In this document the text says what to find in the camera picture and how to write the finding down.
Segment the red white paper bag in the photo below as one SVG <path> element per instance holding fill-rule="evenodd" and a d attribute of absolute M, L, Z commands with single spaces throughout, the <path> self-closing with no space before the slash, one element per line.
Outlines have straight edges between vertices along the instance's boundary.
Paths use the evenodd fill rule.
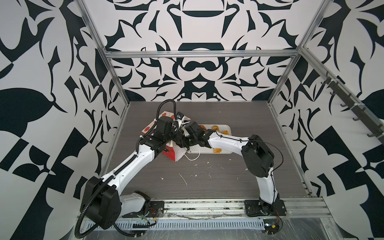
<path fill-rule="evenodd" d="M 159 115 L 159 118 L 160 117 L 170 117 L 173 120 L 175 119 L 174 114 L 168 111 L 163 111 Z M 186 149 L 179 147 L 174 141 L 171 141 L 166 144 L 166 151 L 163 151 L 163 154 L 170 158 L 172 161 L 177 162 L 185 155 L 186 152 Z"/>

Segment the long striped fake bread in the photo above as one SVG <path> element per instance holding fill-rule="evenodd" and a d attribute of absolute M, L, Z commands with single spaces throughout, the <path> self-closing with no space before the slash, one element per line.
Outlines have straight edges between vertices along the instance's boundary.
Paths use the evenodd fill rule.
<path fill-rule="evenodd" d="M 221 133 L 218 126 L 212 126 L 212 130 L 216 131 L 219 134 Z M 213 153 L 219 154 L 221 152 L 222 152 L 222 149 L 220 149 L 220 148 L 213 148 Z"/>

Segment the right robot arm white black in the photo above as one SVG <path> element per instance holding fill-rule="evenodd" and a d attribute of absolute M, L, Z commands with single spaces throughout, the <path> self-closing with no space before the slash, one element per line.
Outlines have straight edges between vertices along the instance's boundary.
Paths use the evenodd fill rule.
<path fill-rule="evenodd" d="M 256 177 L 259 186 L 259 203 L 254 208 L 254 216 L 267 216 L 277 210 L 280 197 L 273 177 L 275 155 L 259 136 L 229 136 L 216 130 L 204 130 L 196 122 L 191 122 L 178 131 L 174 142 L 181 148 L 189 149 L 198 145 L 242 156 L 248 171 Z"/>

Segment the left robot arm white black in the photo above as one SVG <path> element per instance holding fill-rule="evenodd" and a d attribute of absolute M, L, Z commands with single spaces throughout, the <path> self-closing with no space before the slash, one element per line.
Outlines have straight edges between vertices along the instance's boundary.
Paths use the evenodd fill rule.
<path fill-rule="evenodd" d="M 160 117 L 154 132 L 141 137 L 137 149 L 120 165 L 101 178 L 88 180 L 76 230 L 80 229 L 84 218 L 92 220 L 102 229 L 108 229 L 122 216 L 147 213 L 150 197 L 140 191 L 124 196 L 123 190 L 141 169 L 166 149 L 167 143 L 176 137 L 181 123 L 179 116 Z"/>

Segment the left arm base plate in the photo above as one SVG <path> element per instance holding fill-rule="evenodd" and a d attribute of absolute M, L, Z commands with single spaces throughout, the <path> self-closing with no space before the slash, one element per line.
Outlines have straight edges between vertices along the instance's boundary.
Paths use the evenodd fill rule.
<path fill-rule="evenodd" d="M 156 218 L 163 214 L 164 207 L 164 201 L 145 202 L 143 208 L 139 212 L 125 214 L 122 218 L 138 218 L 141 215 L 147 218 Z"/>

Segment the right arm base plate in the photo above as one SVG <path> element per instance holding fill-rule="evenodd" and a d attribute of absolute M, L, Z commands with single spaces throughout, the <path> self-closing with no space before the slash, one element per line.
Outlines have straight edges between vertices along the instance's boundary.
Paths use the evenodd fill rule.
<path fill-rule="evenodd" d="M 280 199 L 273 204 L 262 200 L 245 200 L 244 205 L 248 217 L 285 216 L 287 211 L 284 201 Z"/>

